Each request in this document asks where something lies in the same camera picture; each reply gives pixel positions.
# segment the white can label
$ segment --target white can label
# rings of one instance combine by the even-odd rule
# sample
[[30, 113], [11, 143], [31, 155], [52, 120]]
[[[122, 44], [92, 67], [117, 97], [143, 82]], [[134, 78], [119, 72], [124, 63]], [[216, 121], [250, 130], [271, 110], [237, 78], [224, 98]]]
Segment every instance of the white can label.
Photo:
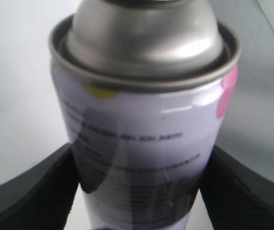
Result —
[[234, 70], [193, 90], [136, 94], [83, 85], [55, 66], [89, 212], [122, 229], [160, 229], [183, 219], [221, 126]]

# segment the pink dot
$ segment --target pink dot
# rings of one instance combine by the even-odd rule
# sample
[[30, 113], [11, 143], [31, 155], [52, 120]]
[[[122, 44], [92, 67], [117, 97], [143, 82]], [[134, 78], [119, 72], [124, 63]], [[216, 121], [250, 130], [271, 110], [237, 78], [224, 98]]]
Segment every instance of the pink dot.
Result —
[[222, 88], [224, 90], [218, 105], [217, 110], [217, 118], [221, 119], [225, 112], [227, 111], [227, 107], [231, 96], [233, 94], [234, 88], [237, 83], [238, 78], [238, 65], [236, 65], [231, 71], [229, 71], [223, 78], [222, 78]]

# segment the spray can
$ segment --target spray can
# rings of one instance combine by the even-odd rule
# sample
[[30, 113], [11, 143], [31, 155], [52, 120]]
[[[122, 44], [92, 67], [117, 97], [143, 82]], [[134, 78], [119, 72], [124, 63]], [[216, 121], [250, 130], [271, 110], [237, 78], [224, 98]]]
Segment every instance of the spray can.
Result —
[[50, 36], [93, 228], [186, 227], [237, 82], [207, 0], [84, 0]]

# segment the can rim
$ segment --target can rim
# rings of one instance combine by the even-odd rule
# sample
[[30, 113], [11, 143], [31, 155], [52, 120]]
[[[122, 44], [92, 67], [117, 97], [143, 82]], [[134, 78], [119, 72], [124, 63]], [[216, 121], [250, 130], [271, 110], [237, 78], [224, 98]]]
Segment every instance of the can rim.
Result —
[[66, 71], [72, 73], [78, 81], [92, 84], [97, 87], [133, 92], [176, 92], [192, 89], [224, 76], [238, 62], [241, 53], [241, 44], [236, 33], [222, 22], [218, 22], [218, 30], [222, 36], [230, 57], [222, 65], [195, 78], [161, 79], [157, 80], [131, 80], [102, 75], [73, 64], [60, 52], [60, 45], [71, 28], [74, 14], [62, 20], [49, 36], [49, 49], [54, 60]]

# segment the yellow dot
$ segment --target yellow dot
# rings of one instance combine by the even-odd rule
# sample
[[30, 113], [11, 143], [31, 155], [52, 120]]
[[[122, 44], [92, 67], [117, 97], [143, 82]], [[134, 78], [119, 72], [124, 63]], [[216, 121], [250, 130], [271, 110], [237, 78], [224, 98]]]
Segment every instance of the yellow dot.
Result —
[[83, 88], [88, 92], [88, 94], [97, 99], [112, 99], [116, 97], [119, 93], [118, 91], [106, 90], [86, 84], [83, 85]]

